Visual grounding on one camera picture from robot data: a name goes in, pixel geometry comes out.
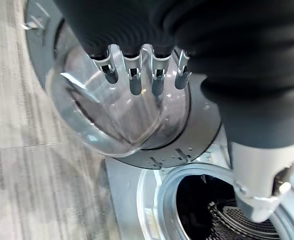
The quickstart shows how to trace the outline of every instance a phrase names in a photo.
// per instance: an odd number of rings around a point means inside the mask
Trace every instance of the wood-look floor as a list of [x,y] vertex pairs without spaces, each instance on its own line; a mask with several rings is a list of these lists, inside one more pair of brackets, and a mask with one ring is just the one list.
[[22,12],[0,0],[0,240],[119,239],[104,159],[53,115]]

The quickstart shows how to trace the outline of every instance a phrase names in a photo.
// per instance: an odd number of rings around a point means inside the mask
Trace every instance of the circular opening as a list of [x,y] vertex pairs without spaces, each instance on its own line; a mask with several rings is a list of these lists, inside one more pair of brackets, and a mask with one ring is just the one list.
[[176,206],[191,240],[280,239],[270,220],[255,223],[247,219],[237,208],[233,187],[216,177],[184,177],[178,185]]

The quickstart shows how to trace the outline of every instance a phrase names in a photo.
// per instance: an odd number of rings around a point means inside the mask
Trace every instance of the gray laminate flooring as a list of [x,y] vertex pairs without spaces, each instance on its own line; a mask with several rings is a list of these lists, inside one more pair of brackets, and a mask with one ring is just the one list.
[[104,159],[52,113],[22,13],[0,0],[0,240],[119,239]]

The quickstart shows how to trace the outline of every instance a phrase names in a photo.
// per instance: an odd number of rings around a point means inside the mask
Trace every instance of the ribbed black hose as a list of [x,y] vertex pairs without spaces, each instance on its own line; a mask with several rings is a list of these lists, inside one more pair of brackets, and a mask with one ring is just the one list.
[[84,49],[108,44],[192,53],[188,67],[229,140],[294,144],[294,0],[55,0]]

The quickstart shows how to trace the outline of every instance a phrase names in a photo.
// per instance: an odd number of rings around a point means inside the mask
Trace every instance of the metal mesh filter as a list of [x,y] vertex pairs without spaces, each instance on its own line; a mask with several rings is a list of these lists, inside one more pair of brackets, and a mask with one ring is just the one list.
[[211,176],[188,176],[181,181],[177,211],[191,240],[280,239],[269,220],[247,219],[236,207],[233,187]]

